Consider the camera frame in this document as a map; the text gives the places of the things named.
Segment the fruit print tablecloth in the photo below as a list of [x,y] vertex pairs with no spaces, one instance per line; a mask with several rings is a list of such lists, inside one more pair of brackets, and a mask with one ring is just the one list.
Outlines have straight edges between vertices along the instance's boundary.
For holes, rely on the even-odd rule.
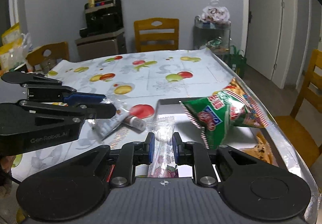
[[[79,63],[62,60],[48,76],[61,80],[63,85],[78,92],[104,94],[123,102],[132,114],[146,119],[154,114],[159,99],[208,96],[225,87],[236,74],[209,50],[178,50],[124,54]],[[312,190],[311,209],[314,209],[319,193],[310,172],[276,123],[270,120],[266,108],[243,81],[238,80],[258,103],[265,128],[287,168],[309,183]],[[98,142],[86,121],[78,140],[23,154],[19,165],[12,169],[12,175],[23,180],[98,145],[121,148],[127,142],[143,141],[146,135],[147,131],[139,134],[121,126],[103,142]]]

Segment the cable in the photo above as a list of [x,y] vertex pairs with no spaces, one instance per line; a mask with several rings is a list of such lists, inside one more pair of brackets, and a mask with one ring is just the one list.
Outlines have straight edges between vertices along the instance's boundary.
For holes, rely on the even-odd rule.
[[4,172],[3,170],[0,170],[0,173],[3,177],[9,178],[11,181],[17,183],[18,185],[21,183],[21,181],[15,179],[13,176],[11,176],[10,174]]

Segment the white plastic bag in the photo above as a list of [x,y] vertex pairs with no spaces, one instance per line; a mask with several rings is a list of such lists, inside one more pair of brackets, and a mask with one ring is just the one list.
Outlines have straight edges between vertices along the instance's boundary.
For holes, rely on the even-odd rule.
[[213,22],[225,24],[229,22],[230,14],[226,7],[215,6],[219,3],[219,0],[211,0],[210,4],[202,11],[200,19],[202,22]]

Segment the clear plastic wrapper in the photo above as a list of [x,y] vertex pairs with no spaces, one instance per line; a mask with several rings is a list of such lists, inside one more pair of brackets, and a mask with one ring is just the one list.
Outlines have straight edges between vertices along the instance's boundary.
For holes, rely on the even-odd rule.
[[148,177],[179,177],[172,148],[174,117],[151,119],[147,126],[149,132],[156,136],[155,152]]

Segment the door frame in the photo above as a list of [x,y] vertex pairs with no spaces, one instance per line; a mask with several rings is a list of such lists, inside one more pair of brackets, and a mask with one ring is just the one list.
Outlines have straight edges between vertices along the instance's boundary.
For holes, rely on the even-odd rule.
[[248,17],[249,17],[249,0],[243,0],[243,23],[241,30],[241,44],[240,49],[246,55],[247,35],[248,35]]
[[296,89],[298,88],[300,80],[301,80],[301,76],[302,76],[303,68],[304,68],[304,64],[305,64],[305,59],[306,59],[306,54],[307,54],[308,47],[309,47],[309,39],[310,39],[310,34],[311,34],[311,17],[312,17],[312,0],[309,0],[308,31],[307,31],[307,35],[306,35],[306,42],[305,42],[304,55],[303,55],[303,59],[302,59],[302,63],[301,63],[301,68],[300,68],[300,72],[298,74],[297,81],[296,81]]
[[291,10],[283,11],[281,40],[276,58],[276,69],[272,77],[273,83],[280,89],[284,88],[286,75],[289,71],[297,24],[297,0],[283,0],[283,2],[285,9]]

